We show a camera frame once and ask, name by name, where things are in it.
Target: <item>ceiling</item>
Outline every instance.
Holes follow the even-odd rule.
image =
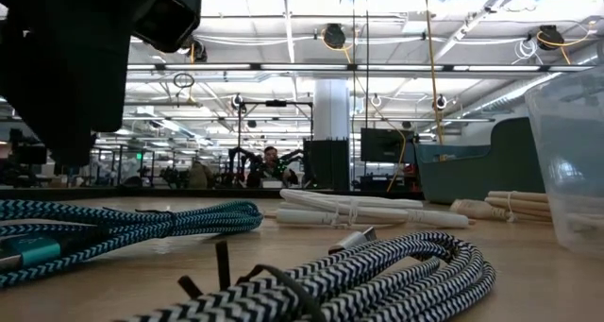
[[[491,11],[485,11],[485,7],[491,7]],[[437,64],[565,64],[560,49],[543,51],[533,49],[534,39],[525,42],[529,34],[537,33],[540,25],[556,25],[566,42],[580,41],[565,47],[571,62],[578,63],[573,57],[595,45],[604,30],[603,0],[429,0],[428,9]],[[354,7],[352,0],[202,0],[201,23],[194,36],[205,45],[208,63],[347,64],[344,51],[328,49],[321,36],[327,24],[341,24],[347,45],[351,45],[350,63],[428,65],[429,44],[423,38],[427,31],[426,12],[425,0],[354,0]],[[355,32],[358,38],[353,41]],[[133,38],[129,63],[190,63],[190,59],[178,53],[164,54]],[[200,148],[206,156],[218,156],[237,144],[237,123],[210,119],[237,115],[230,105],[234,94],[245,101],[311,102],[314,80],[326,77],[315,72],[196,71],[191,72],[194,85],[181,90],[173,82],[177,73],[129,72],[126,103],[132,105],[125,107],[125,117],[208,119],[166,120],[167,125],[157,128],[150,126],[148,120],[129,118],[120,134],[107,135],[108,142],[115,141],[116,137],[120,140],[139,136],[148,142],[157,141],[158,137],[175,138],[173,146]],[[338,77],[348,79],[351,95],[356,88],[355,95],[364,97],[365,73],[357,73],[357,85],[353,84],[351,73]],[[449,100],[447,113],[463,112],[463,108],[475,107],[502,87],[534,77],[442,75],[436,79],[436,90]],[[370,96],[379,97],[377,108],[383,116],[433,116],[429,73],[413,77],[397,73],[372,74],[368,86]],[[352,103],[357,105],[356,115],[364,116],[367,110],[370,117],[380,116],[373,107],[364,109],[360,105],[362,101],[351,96]],[[310,131],[304,110],[293,106],[258,106],[248,119],[285,116],[300,120],[257,122],[255,128],[243,125],[246,138],[250,139],[244,142],[246,147],[261,149],[276,144],[282,149],[297,148],[303,135],[296,136],[293,132]],[[358,132],[361,125],[355,125],[354,131]],[[371,125],[386,127],[381,122]],[[266,134],[262,139],[262,132],[288,133],[276,134],[271,141]],[[184,144],[178,140],[184,142],[192,135],[196,143]]]

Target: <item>table surface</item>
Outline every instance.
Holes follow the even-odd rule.
[[[71,203],[122,210],[172,211],[205,207],[219,198],[106,198]],[[254,200],[267,212],[278,200]],[[392,238],[420,229],[378,229]],[[260,229],[229,236],[231,277],[257,263],[287,269],[327,255],[350,231],[280,227],[266,219]],[[470,229],[449,230],[472,242],[495,267],[491,294],[456,321],[599,320],[604,297],[602,261],[570,253],[556,244],[551,225],[477,222]],[[110,321],[144,314],[187,300],[176,284],[189,275],[204,292],[218,290],[213,244],[204,236],[176,237],[128,246],[79,266],[77,270],[0,292],[2,322]]]

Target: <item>black and white braided cable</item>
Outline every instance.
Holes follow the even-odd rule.
[[[380,275],[406,257],[420,263]],[[325,321],[444,321],[495,284],[494,269],[475,246],[442,232],[369,242],[283,274]],[[294,289],[276,278],[251,280],[127,321],[316,320]]]

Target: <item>teal braided cable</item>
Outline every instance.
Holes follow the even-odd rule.
[[[235,201],[185,212],[121,212],[27,200],[0,200],[0,221],[49,219],[74,224],[12,224],[0,226],[0,236],[54,233],[84,235],[103,231],[107,237],[59,258],[27,268],[0,272],[0,289],[64,271],[77,263],[124,246],[154,238],[192,234],[246,232],[260,226],[262,214],[248,201]]]

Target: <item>coiled cable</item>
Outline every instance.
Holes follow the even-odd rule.
[[[13,237],[17,242],[7,239],[0,245],[0,288],[47,277],[153,238],[249,231],[260,225],[262,214],[247,201],[186,212],[122,212],[53,202],[0,201],[0,221],[23,219],[61,223],[0,226],[0,237],[19,236]]]
[[[379,276],[408,256],[420,263]],[[252,280],[261,270],[274,277]],[[258,265],[224,291],[127,321],[444,321],[494,284],[495,271],[475,246],[442,232],[418,232],[285,272]]]

